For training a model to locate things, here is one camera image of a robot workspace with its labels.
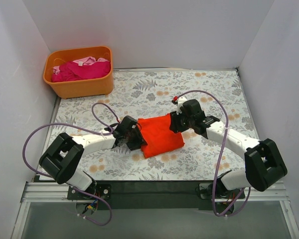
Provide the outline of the orange t shirt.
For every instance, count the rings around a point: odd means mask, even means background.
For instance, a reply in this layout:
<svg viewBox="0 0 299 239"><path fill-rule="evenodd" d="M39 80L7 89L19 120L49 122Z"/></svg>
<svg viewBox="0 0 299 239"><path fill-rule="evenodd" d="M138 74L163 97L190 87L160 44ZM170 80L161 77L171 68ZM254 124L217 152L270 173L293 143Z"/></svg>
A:
<svg viewBox="0 0 299 239"><path fill-rule="evenodd" d="M145 158L171 152L185 145L182 134L171 131L169 129L170 124L170 114L138 119L139 129L145 141L141 146Z"/></svg>

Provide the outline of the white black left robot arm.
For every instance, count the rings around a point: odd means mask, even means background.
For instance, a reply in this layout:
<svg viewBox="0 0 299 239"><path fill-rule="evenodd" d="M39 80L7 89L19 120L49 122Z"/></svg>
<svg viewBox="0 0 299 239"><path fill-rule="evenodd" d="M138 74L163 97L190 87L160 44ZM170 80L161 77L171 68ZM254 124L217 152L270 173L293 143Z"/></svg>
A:
<svg viewBox="0 0 299 239"><path fill-rule="evenodd" d="M59 134L43 153L39 165L58 184L68 184L79 189L85 199L95 196L97 182L78 168L82 157L100 150L113 149L126 144L129 150L145 145L141 125L131 116L110 125L97 134L70 136Z"/></svg>

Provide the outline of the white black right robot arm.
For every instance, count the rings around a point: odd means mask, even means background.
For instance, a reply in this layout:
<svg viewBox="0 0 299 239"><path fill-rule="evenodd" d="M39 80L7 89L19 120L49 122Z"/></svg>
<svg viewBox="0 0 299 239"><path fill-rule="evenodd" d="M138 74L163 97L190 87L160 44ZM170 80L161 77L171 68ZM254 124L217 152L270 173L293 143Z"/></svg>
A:
<svg viewBox="0 0 299 239"><path fill-rule="evenodd" d="M234 190L246 187L263 192L287 175L287 167L273 140L251 138L226 128L220 119L206 116L197 100L175 97L172 103L177 109L170 114L171 131L192 129L205 139L223 144L245 162L244 169L230 170L216 178L213 189L218 197L229 197Z"/></svg>

